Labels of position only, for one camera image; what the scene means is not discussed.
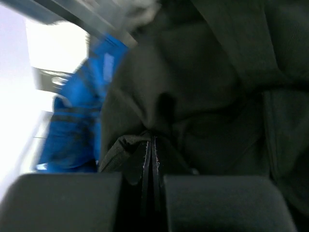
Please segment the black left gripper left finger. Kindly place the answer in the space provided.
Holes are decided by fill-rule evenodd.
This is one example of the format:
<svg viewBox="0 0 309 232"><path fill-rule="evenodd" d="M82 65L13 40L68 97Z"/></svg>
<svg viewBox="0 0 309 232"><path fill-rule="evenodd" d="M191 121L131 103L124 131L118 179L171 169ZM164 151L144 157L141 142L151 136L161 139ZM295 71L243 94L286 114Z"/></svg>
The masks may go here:
<svg viewBox="0 0 309 232"><path fill-rule="evenodd" d="M0 205L3 232L147 232L150 148L142 143L114 173L25 174Z"/></svg>

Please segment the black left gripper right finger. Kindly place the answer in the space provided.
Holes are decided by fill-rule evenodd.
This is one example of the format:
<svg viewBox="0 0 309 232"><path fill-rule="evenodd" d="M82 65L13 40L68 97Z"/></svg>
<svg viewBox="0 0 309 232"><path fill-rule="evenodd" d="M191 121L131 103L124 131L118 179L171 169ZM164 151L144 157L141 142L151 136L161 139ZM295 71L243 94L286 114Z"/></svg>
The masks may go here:
<svg viewBox="0 0 309 232"><path fill-rule="evenodd" d="M261 176L192 175L152 138L154 210L169 232L295 232L279 190Z"/></svg>

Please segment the blue plaid shirt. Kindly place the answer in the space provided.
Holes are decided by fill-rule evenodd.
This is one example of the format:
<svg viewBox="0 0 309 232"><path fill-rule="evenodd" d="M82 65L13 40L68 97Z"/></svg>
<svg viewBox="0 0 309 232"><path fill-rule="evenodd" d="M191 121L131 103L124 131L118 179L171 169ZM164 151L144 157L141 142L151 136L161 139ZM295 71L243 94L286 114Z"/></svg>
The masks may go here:
<svg viewBox="0 0 309 232"><path fill-rule="evenodd" d="M100 112L114 71L128 47L105 35L53 102L39 173L95 173L101 149Z"/></svg>

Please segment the black shirt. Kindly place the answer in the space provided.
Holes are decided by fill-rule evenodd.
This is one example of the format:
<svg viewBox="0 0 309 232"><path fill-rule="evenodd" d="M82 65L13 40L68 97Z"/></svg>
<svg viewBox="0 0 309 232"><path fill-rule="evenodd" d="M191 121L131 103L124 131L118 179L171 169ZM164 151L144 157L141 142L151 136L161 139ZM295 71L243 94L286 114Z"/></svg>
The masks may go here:
<svg viewBox="0 0 309 232"><path fill-rule="evenodd" d="M309 3L168 0L118 67L99 170L154 145L200 174L271 177L309 214Z"/></svg>

